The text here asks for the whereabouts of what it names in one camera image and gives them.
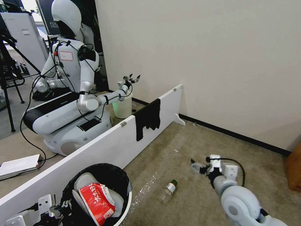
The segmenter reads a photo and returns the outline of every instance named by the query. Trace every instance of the panel foot stand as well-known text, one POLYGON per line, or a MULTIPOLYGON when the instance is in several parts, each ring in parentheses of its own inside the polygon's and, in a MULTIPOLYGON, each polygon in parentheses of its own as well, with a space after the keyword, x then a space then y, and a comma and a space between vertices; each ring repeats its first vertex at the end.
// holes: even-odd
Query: panel foot stand
POLYGON ((182 120, 180 117, 179 117, 179 114, 175 113, 175 119, 174 119, 174 122, 184 126, 186 125, 185 121, 182 120))

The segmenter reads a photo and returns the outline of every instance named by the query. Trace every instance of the metal hinge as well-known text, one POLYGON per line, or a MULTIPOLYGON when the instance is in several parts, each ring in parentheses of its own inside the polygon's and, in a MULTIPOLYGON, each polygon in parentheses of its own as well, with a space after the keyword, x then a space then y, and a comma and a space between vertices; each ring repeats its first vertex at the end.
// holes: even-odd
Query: metal hinge
POLYGON ((121 127, 124 127, 126 124, 127 124, 126 122, 120 123, 121 127))

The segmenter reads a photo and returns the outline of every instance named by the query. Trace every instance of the plastic bottle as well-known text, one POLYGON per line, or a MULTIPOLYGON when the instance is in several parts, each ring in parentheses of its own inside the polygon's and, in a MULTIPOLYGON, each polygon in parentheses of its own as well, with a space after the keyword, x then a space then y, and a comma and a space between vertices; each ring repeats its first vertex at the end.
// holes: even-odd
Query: plastic bottle
POLYGON ((172 195, 175 192, 177 185, 178 182, 176 180, 172 180, 161 193, 159 197, 160 202, 162 202, 163 204, 168 203, 169 200, 172 198, 172 195))

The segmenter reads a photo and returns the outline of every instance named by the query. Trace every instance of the small white bin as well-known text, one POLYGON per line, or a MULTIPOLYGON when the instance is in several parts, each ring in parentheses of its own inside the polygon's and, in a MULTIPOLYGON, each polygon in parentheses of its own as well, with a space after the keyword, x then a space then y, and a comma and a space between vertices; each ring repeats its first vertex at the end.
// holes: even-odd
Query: small white bin
POLYGON ((124 101, 116 101, 113 103, 113 109, 115 116, 120 119, 125 119, 132 114, 132 96, 131 93, 129 96, 129 92, 127 92, 124 101))

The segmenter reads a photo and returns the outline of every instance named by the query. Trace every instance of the tripod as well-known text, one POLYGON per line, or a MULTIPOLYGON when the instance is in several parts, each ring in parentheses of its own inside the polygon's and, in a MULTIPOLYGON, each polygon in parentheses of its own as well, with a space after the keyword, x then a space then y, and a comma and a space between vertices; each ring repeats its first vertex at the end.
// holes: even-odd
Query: tripod
POLYGON ((7 35, 5 32, 0 31, 0 53, 3 56, 3 60, 4 60, 4 62, 3 62, 0 57, 0 86, 3 89, 4 96, 5 96, 5 102, 6 102, 11 131, 15 132, 16 130, 15 130, 15 127, 13 124, 13 117, 12 117, 12 111, 11 111, 10 103, 9 103, 9 99, 8 99, 7 88, 15 87, 17 90, 17 93, 19 95, 19 98, 21 100, 21 103, 23 104, 25 102, 22 99, 22 96, 20 94, 18 86, 23 85, 25 83, 25 79, 23 78, 23 76, 21 75, 19 70, 17 69, 14 60, 11 58, 8 50, 5 47, 4 41, 7 42, 18 54, 20 54, 22 56, 22 58, 25 59, 37 71, 37 73, 41 74, 41 72, 16 48, 15 43, 17 42, 17 40, 15 40, 12 36, 7 35), (4 70, 3 70, 4 65, 7 65, 7 68, 8 68, 7 75, 9 77, 13 78, 13 72, 16 74, 17 78, 16 79, 13 78, 11 80, 14 85, 11 85, 11 86, 7 85, 7 81, 6 81, 6 78, 4 75, 4 70), (17 79, 23 80, 22 83, 17 84, 16 83, 17 79))

